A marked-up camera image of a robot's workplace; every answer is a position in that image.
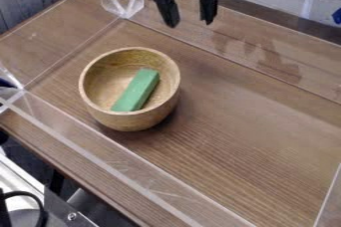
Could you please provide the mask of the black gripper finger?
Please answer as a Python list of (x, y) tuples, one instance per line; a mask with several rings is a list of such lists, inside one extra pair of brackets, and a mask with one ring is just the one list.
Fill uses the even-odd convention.
[(155, 0), (165, 23), (174, 28), (180, 22), (180, 12), (174, 0)]
[(200, 0), (200, 19), (210, 24), (217, 15), (218, 0)]

